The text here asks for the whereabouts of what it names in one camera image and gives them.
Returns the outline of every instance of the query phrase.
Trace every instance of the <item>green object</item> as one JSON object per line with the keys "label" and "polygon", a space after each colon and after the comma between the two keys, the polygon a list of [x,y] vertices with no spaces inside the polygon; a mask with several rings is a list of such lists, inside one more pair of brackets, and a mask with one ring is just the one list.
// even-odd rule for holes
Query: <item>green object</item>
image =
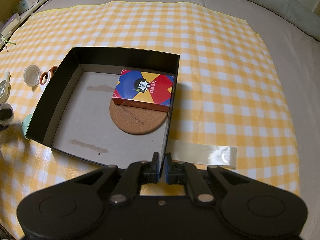
{"label": "green object", "polygon": [[29,128],[29,124],[30,124],[31,118],[32,118],[32,114],[28,114],[28,115],[25,117],[25,119],[23,120],[22,126],[21,126],[22,134],[23,134],[23,136],[24,136],[26,139],[27,139],[26,133],[27,133],[27,130],[28,130],[28,128]]}

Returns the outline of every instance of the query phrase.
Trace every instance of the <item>black hair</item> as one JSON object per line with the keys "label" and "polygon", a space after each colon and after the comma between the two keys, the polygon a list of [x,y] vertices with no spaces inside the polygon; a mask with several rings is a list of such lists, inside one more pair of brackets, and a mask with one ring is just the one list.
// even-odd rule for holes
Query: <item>black hair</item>
{"label": "black hair", "polygon": [[140,82],[145,82],[146,80],[144,79],[144,78],[139,78],[139,79],[137,79],[136,81],[135,81],[135,83],[134,83],[134,88],[135,89],[139,89],[139,84],[140,84]]}

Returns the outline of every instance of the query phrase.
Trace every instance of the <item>gray cardboard bottom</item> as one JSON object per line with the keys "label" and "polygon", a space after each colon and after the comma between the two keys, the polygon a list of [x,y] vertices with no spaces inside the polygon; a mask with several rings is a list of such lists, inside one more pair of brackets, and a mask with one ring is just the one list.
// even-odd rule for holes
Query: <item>gray cardboard bottom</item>
{"label": "gray cardboard bottom", "polygon": [[111,120],[109,103],[118,74],[83,72],[60,119],[52,147],[100,164],[127,168],[161,153],[164,124],[144,135],[120,130]]}

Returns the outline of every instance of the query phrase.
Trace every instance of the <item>brown stain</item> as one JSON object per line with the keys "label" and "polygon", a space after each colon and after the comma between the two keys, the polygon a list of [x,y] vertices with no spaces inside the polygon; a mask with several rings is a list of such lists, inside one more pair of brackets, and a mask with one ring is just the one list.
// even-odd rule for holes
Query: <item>brown stain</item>
{"label": "brown stain", "polygon": [[109,153],[109,151],[107,149],[97,147],[97,146],[95,146],[93,144],[83,143],[83,142],[80,142],[80,141],[75,140],[75,139],[69,140],[69,142],[74,144],[74,145],[79,145],[81,147],[92,149],[92,150],[98,152],[99,153],[98,155],[100,155],[100,153]]}
{"label": "brown stain", "polygon": [[114,92],[115,89],[109,87],[107,85],[99,85],[99,86],[87,86],[87,91],[103,91],[103,92]]}

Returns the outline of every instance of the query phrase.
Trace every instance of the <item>plastic lid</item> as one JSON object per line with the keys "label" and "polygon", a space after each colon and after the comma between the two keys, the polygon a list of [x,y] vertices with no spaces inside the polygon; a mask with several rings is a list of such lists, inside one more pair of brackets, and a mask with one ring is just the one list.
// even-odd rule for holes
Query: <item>plastic lid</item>
{"label": "plastic lid", "polygon": [[41,69],[36,64],[28,65],[23,72],[23,80],[29,87],[38,85],[41,76]]}

